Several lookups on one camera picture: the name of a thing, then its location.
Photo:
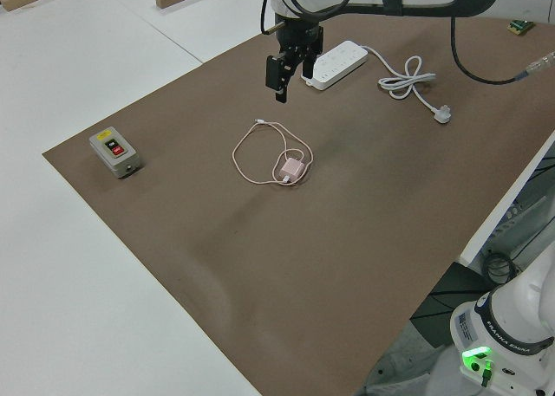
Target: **white tabletop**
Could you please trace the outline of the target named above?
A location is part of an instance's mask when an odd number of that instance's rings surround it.
[[[260,3],[188,0],[160,10],[154,0],[42,0],[0,9],[1,394],[258,394],[41,154],[255,36]]]

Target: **switch box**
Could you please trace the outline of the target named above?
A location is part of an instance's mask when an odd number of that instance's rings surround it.
[[[117,178],[126,177],[140,168],[139,154],[113,127],[91,136],[88,142]]]

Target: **power strip socket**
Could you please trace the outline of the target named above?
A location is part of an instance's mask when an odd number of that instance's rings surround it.
[[[368,51],[352,41],[340,43],[321,55],[314,63],[312,78],[302,77],[306,84],[325,90],[368,60]]]

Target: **charging cable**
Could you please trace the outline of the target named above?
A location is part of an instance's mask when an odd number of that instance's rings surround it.
[[[254,179],[250,179],[249,177],[247,177],[243,173],[243,171],[241,171],[241,168],[239,167],[237,159],[235,158],[235,153],[237,152],[237,150],[239,149],[241,144],[246,140],[246,138],[249,137],[249,135],[258,126],[269,126],[269,127],[273,128],[274,130],[276,130],[280,134],[282,140],[284,141],[284,150],[281,151],[281,153],[277,156],[276,164],[274,165],[274,167],[271,170],[272,180],[269,180],[269,181],[255,181]],[[294,140],[299,142],[301,145],[306,147],[307,151],[309,152],[309,156],[310,156],[310,159],[306,164],[303,162],[304,152],[301,149],[287,147],[287,139],[285,138],[286,133],[288,135],[290,135]],[[289,153],[289,152],[299,153],[300,154],[300,159],[296,159],[296,158],[292,158],[292,157],[288,156],[287,153]],[[281,162],[282,158],[285,160],[285,162],[284,162],[283,166],[281,167],[281,169],[279,171],[279,174],[276,176],[276,170],[277,170],[277,168],[279,166],[279,163]],[[278,185],[289,186],[289,185],[294,185],[294,184],[298,183],[301,179],[303,179],[304,175],[306,175],[306,172],[309,170],[309,166],[314,161],[314,154],[312,153],[312,150],[310,149],[310,146],[308,146],[304,141],[302,141],[297,136],[295,136],[289,129],[287,129],[281,123],[278,123],[276,121],[265,121],[265,120],[262,120],[262,119],[256,119],[255,122],[254,122],[254,125],[252,125],[252,127],[248,130],[248,132],[245,134],[245,136],[243,136],[243,138],[235,146],[235,149],[233,149],[232,159],[233,159],[233,164],[235,164],[235,167],[237,168],[237,170],[241,174],[241,176],[244,179],[246,179],[247,181],[249,181],[251,184],[256,184],[256,185],[278,184]]]
[[[422,102],[424,106],[430,109],[434,114],[434,119],[440,123],[448,123],[451,120],[451,109],[449,106],[441,106],[436,108],[429,104],[421,96],[420,92],[416,89],[415,84],[419,82],[427,82],[435,80],[434,73],[419,74],[422,67],[422,59],[418,55],[413,55],[405,61],[405,74],[398,73],[395,71],[387,61],[380,55],[378,51],[371,47],[362,46],[368,52],[374,54],[378,60],[389,70],[393,77],[381,78],[378,80],[378,84],[381,88],[389,91],[389,95],[396,100],[406,99],[411,93],[414,93],[418,100]],[[416,68],[413,73],[410,72],[409,64],[412,61],[416,61]]]

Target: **yellow sticker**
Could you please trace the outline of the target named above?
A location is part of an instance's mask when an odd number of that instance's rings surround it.
[[[110,134],[112,134],[112,132],[110,131],[110,129],[106,129],[104,132],[100,132],[96,135],[96,138],[98,140],[103,140],[106,139]]]

